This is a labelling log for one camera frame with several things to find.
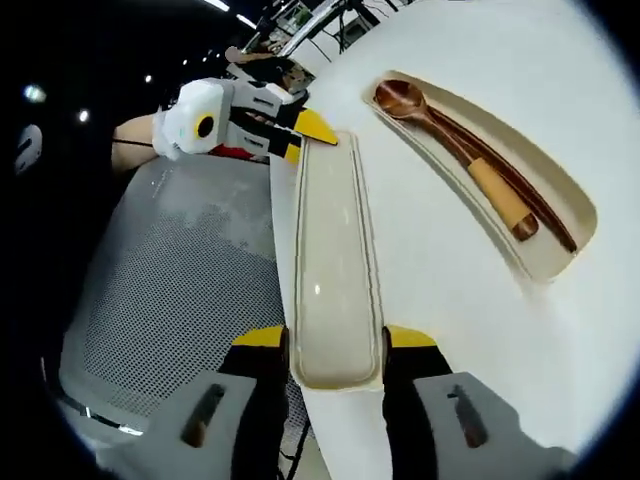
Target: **white table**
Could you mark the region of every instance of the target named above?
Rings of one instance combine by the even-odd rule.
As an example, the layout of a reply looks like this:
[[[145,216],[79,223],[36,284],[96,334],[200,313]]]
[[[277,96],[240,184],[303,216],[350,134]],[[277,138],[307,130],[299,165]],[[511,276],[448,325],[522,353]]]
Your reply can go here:
[[[361,102],[387,69],[494,113],[587,192],[596,233],[555,281],[516,281],[458,197]],[[640,115],[603,34],[561,1],[417,3],[327,67],[308,106],[358,135],[386,322],[435,337],[452,368],[511,403],[542,445],[582,451],[640,350]],[[289,321],[295,168],[272,159],[271,182]],[[391,478],[380,393],[304,397],[333,480]]]

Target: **perforated metal surface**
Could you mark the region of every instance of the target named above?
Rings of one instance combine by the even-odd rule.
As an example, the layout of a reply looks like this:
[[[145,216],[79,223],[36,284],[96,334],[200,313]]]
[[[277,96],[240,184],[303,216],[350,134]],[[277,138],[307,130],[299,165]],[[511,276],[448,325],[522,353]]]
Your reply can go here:
[[[67,332],[67,393],[144,430],[176,388],[216,370],[234,338],[284,324],[268,167],[160,159],[142,167],[114,211]],[[288,386],[284,445],[306,420]]]

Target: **wooden spoon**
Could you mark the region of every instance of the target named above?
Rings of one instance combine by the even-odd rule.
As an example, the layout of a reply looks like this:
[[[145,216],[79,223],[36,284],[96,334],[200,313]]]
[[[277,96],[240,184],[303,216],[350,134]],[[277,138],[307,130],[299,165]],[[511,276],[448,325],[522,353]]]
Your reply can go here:
[[[538,231],[536,217],[513,188],[484,158],[472,156],[434,120],[418,87],[403,80],[385,80],[376,88],[375,100],[389,116],[420,127],[441,143],[469,172],[517,240],[527,240]]]

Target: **red object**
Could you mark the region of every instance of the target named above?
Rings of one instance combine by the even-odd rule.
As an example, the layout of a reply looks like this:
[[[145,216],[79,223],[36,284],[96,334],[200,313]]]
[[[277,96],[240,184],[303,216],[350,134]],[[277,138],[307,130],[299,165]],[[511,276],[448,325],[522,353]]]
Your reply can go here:
[[[224,145],[218,145],[216,148],[209,152],[209,155],[216,155],[218,157],[239,158],[241,160],[251,160],[253,158],[253,154],[247,152],[244,148],[225,147]]]

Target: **rectangular dish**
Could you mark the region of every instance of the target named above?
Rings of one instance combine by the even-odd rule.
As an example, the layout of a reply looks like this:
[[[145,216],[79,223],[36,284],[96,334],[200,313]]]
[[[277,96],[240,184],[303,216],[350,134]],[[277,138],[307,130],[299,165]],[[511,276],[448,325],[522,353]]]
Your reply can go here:
[[[375,102],[375,90],[386,79],[417,86],[427,104],[482,139],[507,160],[544,198],[570,232],[577,250],[569,252],[551,230],[539,222],[531,238],[519,242],[470,174],[429,134],[408,122],[390,117]],[[386,125],[406,141],[453,189],[480,222],[512,269],[539,282],[562,272],[593,236],[596,209],[576,182],[545,152],[489,112],[447,90],[409,75],[388,71],[363,93],[363,100]]]
[[[312,389],[382,386],[382,311],[356,139],[305,141],[296,185],[290,361]]]

